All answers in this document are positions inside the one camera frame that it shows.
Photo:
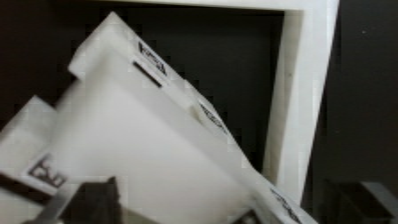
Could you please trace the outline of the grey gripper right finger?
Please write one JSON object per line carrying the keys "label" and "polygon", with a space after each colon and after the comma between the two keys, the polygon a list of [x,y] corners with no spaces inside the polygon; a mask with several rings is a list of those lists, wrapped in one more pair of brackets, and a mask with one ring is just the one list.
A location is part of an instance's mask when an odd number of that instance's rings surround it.
{"label": "grey gripper right finger", "polygon": [[398,197],[379,182],[326,182],[322,224],[398,224]]}

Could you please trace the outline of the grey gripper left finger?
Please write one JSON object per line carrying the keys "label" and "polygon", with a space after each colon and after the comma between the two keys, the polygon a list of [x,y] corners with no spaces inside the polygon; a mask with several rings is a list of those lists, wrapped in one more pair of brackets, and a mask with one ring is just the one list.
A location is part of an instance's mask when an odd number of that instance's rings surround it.
{"label": "grey gripper left finger", "polygon": [[59,194],[39,215],[23,224],[123,224],[118,180],[86,182]]}

